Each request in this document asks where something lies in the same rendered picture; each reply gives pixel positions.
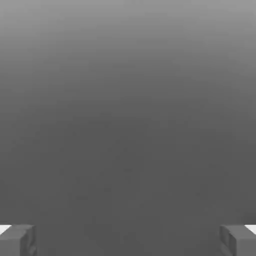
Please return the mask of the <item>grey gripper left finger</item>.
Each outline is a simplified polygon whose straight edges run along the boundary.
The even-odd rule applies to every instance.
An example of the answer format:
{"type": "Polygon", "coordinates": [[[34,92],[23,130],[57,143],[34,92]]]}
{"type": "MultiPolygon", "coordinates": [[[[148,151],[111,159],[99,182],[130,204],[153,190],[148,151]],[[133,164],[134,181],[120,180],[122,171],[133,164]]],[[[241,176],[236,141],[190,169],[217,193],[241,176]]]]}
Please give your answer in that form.
{"type": "Polygon", "coordinates": [[[38,256],[36,226],[10,225],[0,234],[0,256],[38,256]]]}

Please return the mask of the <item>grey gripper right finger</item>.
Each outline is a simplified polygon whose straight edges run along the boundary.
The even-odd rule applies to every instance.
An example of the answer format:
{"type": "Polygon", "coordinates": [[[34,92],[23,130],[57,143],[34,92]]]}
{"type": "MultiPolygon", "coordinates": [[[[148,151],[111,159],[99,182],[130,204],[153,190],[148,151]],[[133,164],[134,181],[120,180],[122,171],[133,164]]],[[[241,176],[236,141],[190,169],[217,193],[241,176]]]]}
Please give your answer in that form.
{"type": "Polygon", "coordinates": [[[256,224],[221,225],[220,256],[256,256],[256,224]]]}

